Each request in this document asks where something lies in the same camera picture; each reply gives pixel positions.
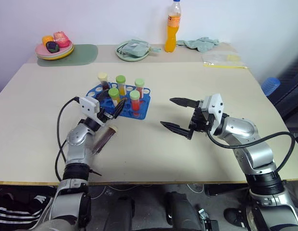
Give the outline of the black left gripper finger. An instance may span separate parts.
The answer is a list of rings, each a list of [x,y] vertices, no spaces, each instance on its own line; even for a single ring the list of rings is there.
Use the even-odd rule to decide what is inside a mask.
[[[95,99],[102,103],[105,99],[109,98],[109,90],[103,90],[99,94],[96,95]]]
[[[122,112],[122,110],[124,109],[124,105],[126,103],[126,98],[122,99],[118,104],[117,106],[115,107],[114,109],[114,112],[112,114],[113,116],[113,119],[116,119],[120,113]]]

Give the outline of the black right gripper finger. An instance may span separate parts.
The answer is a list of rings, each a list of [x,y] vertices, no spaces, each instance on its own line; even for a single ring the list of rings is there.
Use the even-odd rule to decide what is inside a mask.
[[[179,106],[191,107],[191,108],[198,108],[200,103],[200,101],[195,101],[187,98],[178,98],[178,97],[170,98],[169,100]]]
[[[160,123],[165,128],[167,128],[168,130],[170,130],[171,132],[176,133],[176,134],[181,135],[181,136],[184,136],[188,140],[191,140],[192,135],[193,135],[193,131],[192,130],[181,128],[179,125],[174,124],[174,123],[170,123],[170,122],[161,121]]]

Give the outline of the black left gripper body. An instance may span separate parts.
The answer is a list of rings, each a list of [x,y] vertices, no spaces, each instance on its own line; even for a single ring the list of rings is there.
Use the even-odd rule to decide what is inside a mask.
[[[97,118],[100,121],[108,121],[111,119],[115,119],[114,115],[109,114],[108,112],[105,111],[105,109],[101,109],[98,113],[97,113]]]

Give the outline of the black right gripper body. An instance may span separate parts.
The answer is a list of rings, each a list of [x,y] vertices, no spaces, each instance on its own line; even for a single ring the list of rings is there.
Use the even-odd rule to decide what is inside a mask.
[[[202,110],[203,100],[199,101],[199,106],[195,108],[188,128],[197,132],[211,131],[213,126],[213,114]]]

